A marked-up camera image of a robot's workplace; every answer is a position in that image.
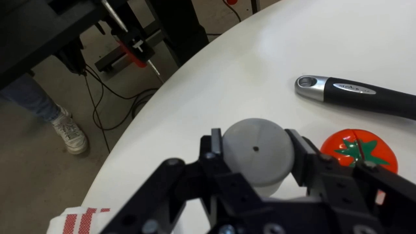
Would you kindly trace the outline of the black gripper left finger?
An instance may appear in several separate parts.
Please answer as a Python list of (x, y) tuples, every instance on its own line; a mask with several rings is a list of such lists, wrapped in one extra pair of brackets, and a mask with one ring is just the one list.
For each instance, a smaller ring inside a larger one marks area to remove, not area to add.
[(212, 129), (209, 135), (200, 139), (200, 164), (212, 171), (218, 171), (223, 164), (222, 134), (220, 129)]

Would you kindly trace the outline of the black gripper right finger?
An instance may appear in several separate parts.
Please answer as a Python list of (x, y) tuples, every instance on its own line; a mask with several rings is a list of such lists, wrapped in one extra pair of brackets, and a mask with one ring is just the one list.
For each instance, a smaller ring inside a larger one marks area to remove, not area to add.
[(299, 186), (312, 187), (318, 174), (326, 166), (331, 166), (334, 160), (330, 156), (322, 155), (308, 138), (301, 136), (296, 130), (286, 129), (286, 132), (290, 136), (295, 153), (291, 174)]

